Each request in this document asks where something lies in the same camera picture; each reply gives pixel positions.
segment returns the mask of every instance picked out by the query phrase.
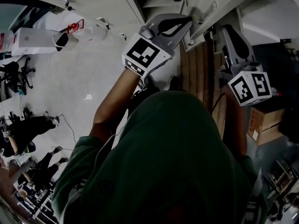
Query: wooden board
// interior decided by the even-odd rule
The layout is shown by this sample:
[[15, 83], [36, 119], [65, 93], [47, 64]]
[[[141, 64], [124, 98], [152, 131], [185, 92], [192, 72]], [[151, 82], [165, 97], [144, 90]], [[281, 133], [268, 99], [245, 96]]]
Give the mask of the wooden board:
[[[185, 91], [197, 96], [211, 112], [218, 97], [222, 94], [216, 75], [225, 58], [221, 54], [215, 54], [213, 41], [207, 40], [195, 49], [185, 52], [183, 44], [181, 50], [182, 87]], [[225, 128], [226, 97], [218, 102], [212, 117], [218, 127], [219, 134], [223, 137]]]
[[[218, 77], [217, 73], [218, 70], [221, 67], [221, 55], [220, 54], [214, 54], [214, 77]], [[221, 95], [221, 89], [219, 88], [219, 80], [214, 78], [214, 96], [213, 96], [213, 107]], [[215, 121], [215, 123], [218, 123], [218, 116], [219, 116], [219, 103], [215, 106], [212, 117]]]
[[181, 53], [182, 88], [189, 92], [189, 53], [185, 52], [183, 42], [180, 42], [179, 48]]
[[204, 46], [200, 44], [196, 47], [197, 61], [197, 98], [204, 101]]
[[197, 95], [197, 63], [196, 63], [196, 49], [192, 49], [189, 53], [189, 92], [192, 95]]

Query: red object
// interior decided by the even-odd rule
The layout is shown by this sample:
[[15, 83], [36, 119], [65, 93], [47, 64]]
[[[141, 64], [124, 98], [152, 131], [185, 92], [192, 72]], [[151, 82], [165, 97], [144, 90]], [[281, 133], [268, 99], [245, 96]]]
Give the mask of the red object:
[[2, 50], [4, 44], [4, 33], [1, 33], [0, 35], [0, 50]]
[[73, 33], [75, 31], [78, 31], [83, 28], [84, 28], [84, 19], [81, 19], [77, 23], [73, 23], [73, 24], [67, 26], [67, 34]]
[[72, 28], [73, 30], [77, 30], [77, 29], [79, 28], [79, 25], [76, 24], [76, 23], [73, 23], [73, 24], [71, 25], [71, 28]]

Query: shelf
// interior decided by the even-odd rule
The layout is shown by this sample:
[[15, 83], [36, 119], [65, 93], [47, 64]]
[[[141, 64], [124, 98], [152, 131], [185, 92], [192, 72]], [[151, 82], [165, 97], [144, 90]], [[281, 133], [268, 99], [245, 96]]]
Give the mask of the shelf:
[[167, 7], [179, 6], [181, 1], [174, 0], [137, 0], [140, 7]]
[[145, 7], [142, 9], [145, 23], [149, 22], [155, 16], [160, 14], [167, 14], [167, 13], [178, 13], [179, 4], [177, 6], [168, 6], [168, 7]]

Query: cardboard box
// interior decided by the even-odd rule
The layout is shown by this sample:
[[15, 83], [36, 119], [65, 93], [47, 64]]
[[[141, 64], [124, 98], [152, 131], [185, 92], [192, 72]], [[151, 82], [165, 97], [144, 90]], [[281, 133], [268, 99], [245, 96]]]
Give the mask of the cardboard box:
[[14, 35], [12, 56], [55, 52], [53, 37], [60, 34], [51, 30], [19, 28]]
[[256, 108], [251, 108], [248, 135], [258, 144], [275, 140], [283, 134], [278, 131], [285, 109], [265, 113]]

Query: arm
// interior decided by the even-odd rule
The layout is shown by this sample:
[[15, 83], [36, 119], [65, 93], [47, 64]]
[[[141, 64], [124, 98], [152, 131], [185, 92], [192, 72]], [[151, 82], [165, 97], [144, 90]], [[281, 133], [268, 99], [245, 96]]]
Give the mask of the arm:
[[140, 76], [132, 70], [125, 69], [123, 71], [98, 107], [89, 136], [98, 137], [105, 143], [116, 132], [116, 128], [126, 112], [139, 80]]
[[30, 176], [28, 175], [28, 173], [24, 172], [24, 173], [22, 173], [22, 174], [24, 175], [24, 177], [27, 179], [27, 181], [28, 181], [29, 183], [32, 183], [31, 178], [30, 178]]
[[232, 155], [238, 159], [247, 154], [246, 109], [241, 107], [231, 89], [224, 88], [227, 105], [223, 142]]
[[12, 136], [8, 136], [11, 147], [13, 147], [14, 153], [16, 154], [18, 152], [18, 146], [17, 143], [15, 142], [14, 138]]

